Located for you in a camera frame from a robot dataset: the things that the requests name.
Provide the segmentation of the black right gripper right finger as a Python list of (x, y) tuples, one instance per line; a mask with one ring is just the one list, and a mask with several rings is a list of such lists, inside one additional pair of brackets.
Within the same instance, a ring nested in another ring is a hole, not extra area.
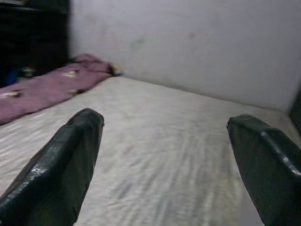
[(284, 132), (250, 115), (227, 130), (245, 188), (266, 226), (301, 224), (301, 150)]

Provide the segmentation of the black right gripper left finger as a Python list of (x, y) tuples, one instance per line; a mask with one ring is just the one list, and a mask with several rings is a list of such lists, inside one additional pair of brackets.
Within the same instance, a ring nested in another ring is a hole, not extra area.
[(1, 225), (74, 225), (94, 174), (103, 127), (103, 116), (93, 109), (73, 115), (1, 196)]

